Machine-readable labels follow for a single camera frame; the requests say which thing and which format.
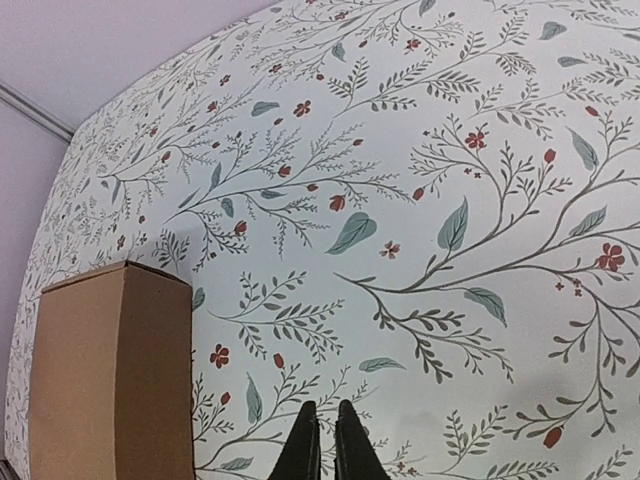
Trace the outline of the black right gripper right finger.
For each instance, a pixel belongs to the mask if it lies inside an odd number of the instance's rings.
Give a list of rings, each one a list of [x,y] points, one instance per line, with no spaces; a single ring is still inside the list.
[[[385,480],[385,470],[349,400],[342,400],[335,423],[334,478]]]

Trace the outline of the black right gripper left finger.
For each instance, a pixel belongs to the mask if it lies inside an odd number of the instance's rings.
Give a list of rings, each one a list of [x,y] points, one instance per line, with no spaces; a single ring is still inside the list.
[[[320,478],[320,431],[316,403],[301,406],[269,480],[317,480]]]

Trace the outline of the brown cardboard box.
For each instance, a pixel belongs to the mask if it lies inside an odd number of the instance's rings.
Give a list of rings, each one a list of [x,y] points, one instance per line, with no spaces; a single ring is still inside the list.
[[[192,288],[130,261],[47,287],[29,390],[34,479],[190,479]]]

